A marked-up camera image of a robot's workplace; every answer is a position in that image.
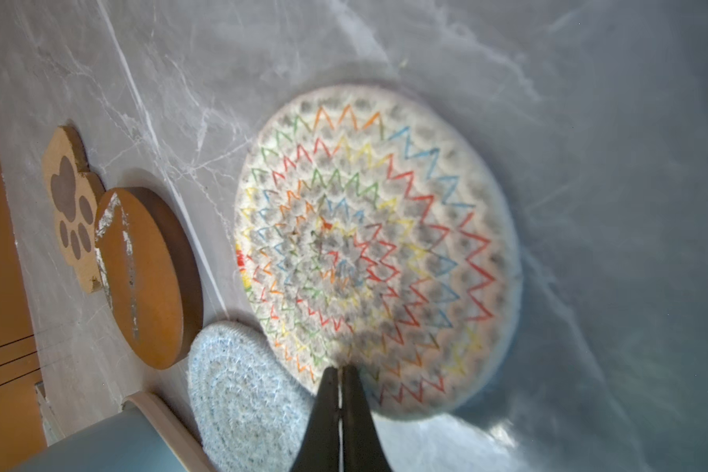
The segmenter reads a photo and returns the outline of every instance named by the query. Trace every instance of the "multicolored coaster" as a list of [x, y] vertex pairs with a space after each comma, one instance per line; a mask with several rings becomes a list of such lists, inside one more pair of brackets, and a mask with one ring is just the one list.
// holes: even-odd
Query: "multicolored coaster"
[[374, 411], [459, 406], [505, 356], [522, 271], [503, 195], [428, 109], [380, 88], [314, 90], [260, 132], [236, 197], [247, 296], [317, 391], [354, 364]]

